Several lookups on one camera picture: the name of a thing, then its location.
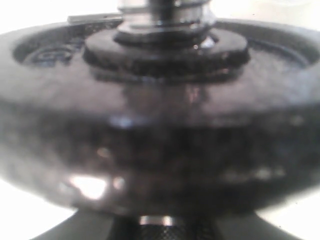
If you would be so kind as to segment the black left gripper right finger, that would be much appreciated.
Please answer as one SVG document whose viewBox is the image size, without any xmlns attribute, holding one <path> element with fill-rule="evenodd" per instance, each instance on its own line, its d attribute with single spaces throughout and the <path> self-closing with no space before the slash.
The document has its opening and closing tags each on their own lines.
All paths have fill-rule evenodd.
<svg viewBox="0 0 320 240">
<path fill-rule="evenodd" d="M 235 216 L 176 215 L 184 240 L 281 240 L 283 231 L 250 212 Z"/>
</svg>

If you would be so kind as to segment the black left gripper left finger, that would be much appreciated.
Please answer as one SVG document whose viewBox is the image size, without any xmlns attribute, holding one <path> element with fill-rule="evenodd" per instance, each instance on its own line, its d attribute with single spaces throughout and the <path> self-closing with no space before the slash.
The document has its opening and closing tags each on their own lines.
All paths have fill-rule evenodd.
<svg viewBox="0 0 320 240">
<path fill-rule="evenodd" d="M 76 212 L 35 237 L 36 240 L 133 240 L 138 224 L 128 217 L 98 212 Z"/>
</svg>

